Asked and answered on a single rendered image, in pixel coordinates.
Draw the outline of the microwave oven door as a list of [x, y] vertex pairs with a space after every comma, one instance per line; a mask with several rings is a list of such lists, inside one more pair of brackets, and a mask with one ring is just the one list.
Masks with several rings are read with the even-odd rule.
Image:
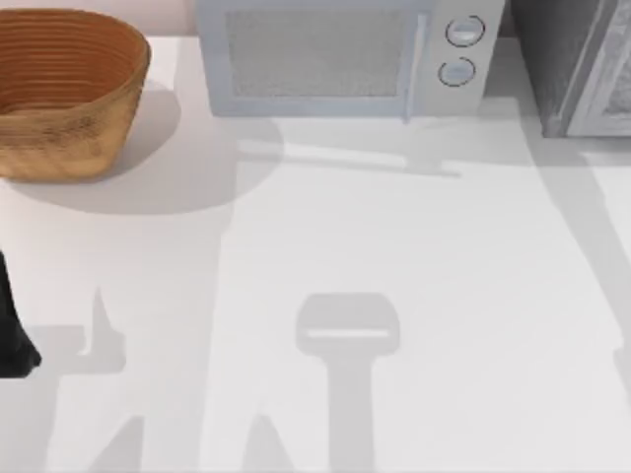
[[433, 7], [434, 0], [195, 0], [211, 110], [408, 120]]

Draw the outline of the pale microwave oven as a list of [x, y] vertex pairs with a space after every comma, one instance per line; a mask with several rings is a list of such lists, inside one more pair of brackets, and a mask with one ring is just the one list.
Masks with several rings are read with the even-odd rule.
[[[484, 94], [505, 5], [506, 0], [434, 0], [420, 56], [414, 114], [408, 120], [476, 112]], [[483, 20], [485, 34], [471, 47], [454, 47], [446, 39], [446, 26], [455, 18], [470, 15]], [[438, 69], [443, 62], [458, 57], [466, 57], [475, 64], [476, 76], [463, 87], [446, 87], [438, 79]]]

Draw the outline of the round microwave knob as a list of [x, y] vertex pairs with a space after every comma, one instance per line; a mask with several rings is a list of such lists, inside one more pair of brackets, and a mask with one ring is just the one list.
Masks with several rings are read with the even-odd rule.
[[475, 64], [466, 57], [458, 57], [441, 64], [438, 79], [446, 87], [459, 88], [469, 84], [476, 76]]
[[486, 26], [475, 15], [455, 18], [446, 26], [446, 39], [454, 47], [471, 47], [485, 34]]

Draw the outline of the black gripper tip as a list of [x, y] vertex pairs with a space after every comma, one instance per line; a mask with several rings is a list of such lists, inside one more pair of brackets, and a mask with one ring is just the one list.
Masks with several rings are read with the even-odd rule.
[[0, 250], [0, 379], [25, 378], [40, 367], [41, 361], [18, 317], [6, 260]]

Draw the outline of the brown woven basket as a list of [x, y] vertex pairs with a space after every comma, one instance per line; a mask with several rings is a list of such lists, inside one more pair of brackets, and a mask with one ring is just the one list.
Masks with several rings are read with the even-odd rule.
[[80, 181], [111, 169], [151, 58], [147, 38], [110, 15], [0, 9], [0, 178]]

